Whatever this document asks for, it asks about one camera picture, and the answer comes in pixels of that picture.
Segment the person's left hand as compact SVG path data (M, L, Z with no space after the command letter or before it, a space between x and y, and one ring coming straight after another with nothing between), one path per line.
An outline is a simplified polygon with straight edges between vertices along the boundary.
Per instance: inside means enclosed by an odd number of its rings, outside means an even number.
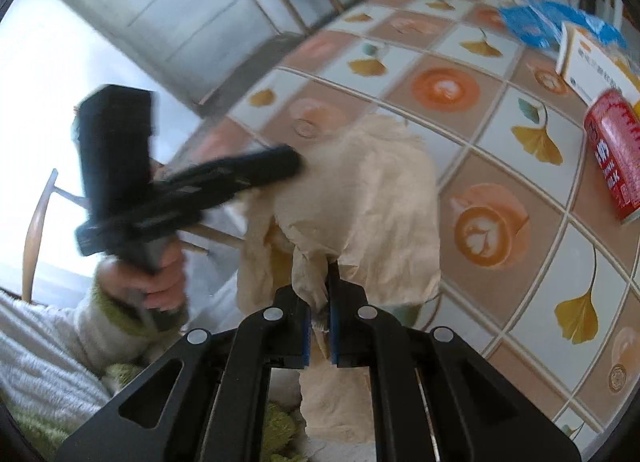
M110 256L99 263L96 282L114 300L133 305L131 297L137 295L142 297L145 308L166 312L186 302L185 262L181 242L172 238L154 274Z

